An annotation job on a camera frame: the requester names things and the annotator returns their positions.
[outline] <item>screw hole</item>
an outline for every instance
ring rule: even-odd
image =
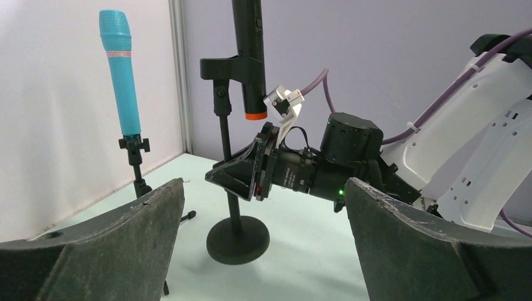
[[[59,236],[62,236],[62,235],[63,235],[63,232],[55,231],[55,232],[50,232],[46,234],[46,238],[47,239],[58,238]]]

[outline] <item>gray wall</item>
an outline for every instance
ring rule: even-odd
[[[221,159],[212,84],[200,78],[199,60],[236,54],[231,1],[185,0],[184,8],[194,152]],[[303,88],[330,68],[336,110],[374,121],[389,137],[451,84],[472,57],[469,46],[476,38],[530,27],[531,12],[530,0],[264,0],[267,89],[280,84]],[[231,142],[237,151],[252,141],[263,121],[245,120],[238,83],[230,92]],[[307,129],[311,145],[319,146],[328,115],[320,86],[307,96],[297,123]],[[299,135],[288,140],[293,147],[302,145]],[[437,198],[447,189],[475,143],[438,172],[424,190],[427,197]],[[530,219],[528,192],[522,187],[511,207],[529,204],[530,210],[509,208],[510,215]]]

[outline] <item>tabletop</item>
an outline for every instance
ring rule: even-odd
[[[224,190],[204,180],[213,163],[183,154],[146,176],[153,188],[183,178],[183,214],[198,213],[179,227],[167,275],[170,295],[162,301],[369,300],[345,210],[334,213],[332,202],[289,189],[274,187],[262,202],[240,200],[241,214],[260,219],[270,231],[270,246],[260,258],[239,266],[210,258],[207,234],[229,216]],[[128,185],[52,230],[135,198]]]

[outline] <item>wall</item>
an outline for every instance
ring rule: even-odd
[[[485,33],[511,34],[532,26],[530,11],[530,0],[262,1],[267,88],[304,88],[328,67],[336,110],[374,121],[389,137],[452,83],[472,57],[472,42]],[[201,80],[199,60],[236,54],[231,2],[189,0],[185,13],[194,151],[221,159],[212,86]],[[230,92],[231,143],[237,151],[252,141],[263,122],[245,120],[237,83]],[[307,129],[311,145],[319,146],[328,115],[319,87],[306,97],[297,123]],[[298,136],[291,134],[288,144],[301,146]],[[424,190],[427,197],[443,194],[478,141],[456,153],[435,175]],[[529,194],[526,186],[516,195]],[[528,199],[514,198],[510,205],[511,216],[531,218]],[[519,206],[529,210],[516,209]]]
[[[132,180],[98,12],[123,10],[149,171],[182,153],[167,0],[0,3],[0,241],[28,238]]]

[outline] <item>microphone grille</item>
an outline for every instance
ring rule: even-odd
[[[100,37],[106,51],[131,51],[131,32],[124,12],[100,12]]]

